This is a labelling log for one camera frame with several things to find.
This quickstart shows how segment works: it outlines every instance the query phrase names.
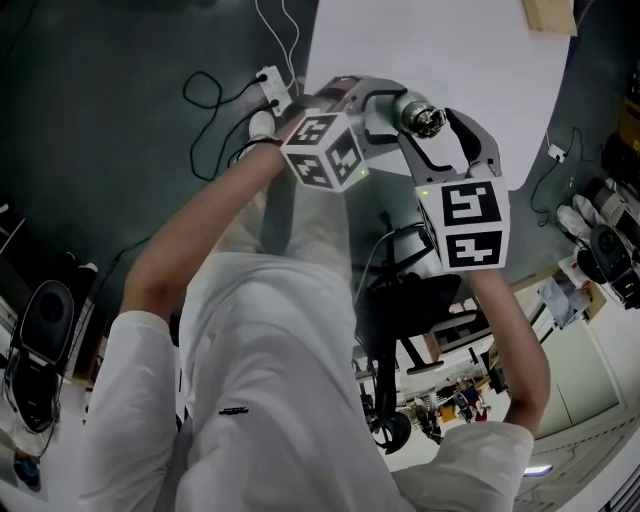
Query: person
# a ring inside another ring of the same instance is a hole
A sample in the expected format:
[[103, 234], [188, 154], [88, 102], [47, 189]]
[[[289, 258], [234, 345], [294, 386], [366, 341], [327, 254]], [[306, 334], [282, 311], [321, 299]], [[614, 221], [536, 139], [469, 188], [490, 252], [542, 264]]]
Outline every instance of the person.
[[[284, 255], [261, 252], [264, 190], [285, 168], [278, 147], [257, 144], [133, 264], [85, 426], [83, 508], [511, 510], [549, 368], [510, 288], [497, 270], [468, 273], [512, 394], [504, 422], [453, 429], [431, 463], [392, 475], [351, 366], [343, 196], [298, 187]], [[183, 299], [178, 363], [168, 322]], [[176, 364], [188, 412], [178, 435]]]

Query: desk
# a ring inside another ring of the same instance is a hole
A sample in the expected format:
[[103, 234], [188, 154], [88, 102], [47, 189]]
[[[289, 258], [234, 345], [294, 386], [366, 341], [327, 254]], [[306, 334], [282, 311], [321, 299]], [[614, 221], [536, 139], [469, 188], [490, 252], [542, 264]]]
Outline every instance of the desk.
[[[320, 0], [305, 89], [314, 93], [337, 75], [372, 75], [460, 110], [498, 141], [515, 190], [549, 124], [568, 47], [568, 36], [531, 32], [520, 0]], [[424, 149], [434, 163], [466, 169], [448, 127]], [[369, 165], [409, 174], [399, 151]]]

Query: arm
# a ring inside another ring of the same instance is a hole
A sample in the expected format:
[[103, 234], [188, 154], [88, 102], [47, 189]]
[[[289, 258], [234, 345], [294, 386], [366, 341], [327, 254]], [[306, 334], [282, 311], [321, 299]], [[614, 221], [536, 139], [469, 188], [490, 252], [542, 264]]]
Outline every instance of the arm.
[[122, 312], [149, 311], [168, 322], [227, 226], [285, 167], [276, 146], [258, 144], [189, 200], [151, 238], [134, 263], [125, 283]]
[[549, 363], [509, 285], [497, 270], [468, 272], [473, 292], [493, 330], [511, 406], [504, 419], [534, 436], [549, 401]]

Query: shoe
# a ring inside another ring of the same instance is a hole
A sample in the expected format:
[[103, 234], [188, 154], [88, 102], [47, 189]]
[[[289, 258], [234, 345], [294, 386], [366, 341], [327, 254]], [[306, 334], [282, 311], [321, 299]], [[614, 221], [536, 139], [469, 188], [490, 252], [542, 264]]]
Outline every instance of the shoe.
[[273, 137], [276, 133], [276, 122], [269, 112], [261, 111], [253, 114], [249, 121], [249, 140]]
[[33, 492], [40, 491], [40, 470], [31, 459], [15, 459], [13, 470], [20, 480]]

